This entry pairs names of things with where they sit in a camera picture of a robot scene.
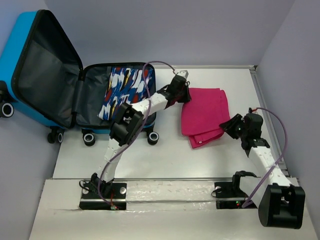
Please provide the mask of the blue white patterned cloth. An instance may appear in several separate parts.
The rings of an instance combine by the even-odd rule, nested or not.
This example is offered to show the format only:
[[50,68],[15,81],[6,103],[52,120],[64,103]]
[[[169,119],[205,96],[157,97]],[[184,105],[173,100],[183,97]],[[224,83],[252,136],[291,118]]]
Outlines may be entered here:
[[150,66],[144,70],[141,67],[113,67],[97,116],[101,120],[112,121],[121,104],[134,104],[147,98],[145,83],[151,91],[155,80],[155,71]]

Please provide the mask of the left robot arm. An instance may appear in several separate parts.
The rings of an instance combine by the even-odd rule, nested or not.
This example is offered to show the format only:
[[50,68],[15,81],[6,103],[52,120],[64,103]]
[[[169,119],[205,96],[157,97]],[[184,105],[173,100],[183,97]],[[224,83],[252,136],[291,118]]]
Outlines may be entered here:
[[147,118],[175,103],[190,102],[188,75],[187,70],[181,70],[173,77],[170,84],[162,87],[149,98],[133,104],[120,105],[111,124],[104,162],[90,179],[97,196],[104,198],[110,194],[121,156],[141,132]]

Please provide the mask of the pink cloth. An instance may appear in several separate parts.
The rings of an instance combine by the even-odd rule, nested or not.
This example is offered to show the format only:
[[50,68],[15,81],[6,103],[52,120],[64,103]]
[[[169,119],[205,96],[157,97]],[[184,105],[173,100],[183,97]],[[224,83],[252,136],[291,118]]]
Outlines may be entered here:
[[190,88],[191,101],[182,106],[181,134],[193,149],[218,140],[220,124],[230,120],[228,98],[220,88]]

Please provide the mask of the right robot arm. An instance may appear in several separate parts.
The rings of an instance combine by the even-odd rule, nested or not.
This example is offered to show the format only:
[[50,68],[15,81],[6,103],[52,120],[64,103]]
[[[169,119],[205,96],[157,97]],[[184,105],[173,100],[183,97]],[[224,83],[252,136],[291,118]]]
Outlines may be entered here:
[[303,224],[306,194],[285,176],[274,159],[268,141],[262,137],[263,122],[261,115],[251,111],[219,125],[231,138],[240,139],[241,148],[257,170],[237,171],[230,190],[235,196],[247,196],[242,208],[252,204],[257,207],[262,226],[297,230]]

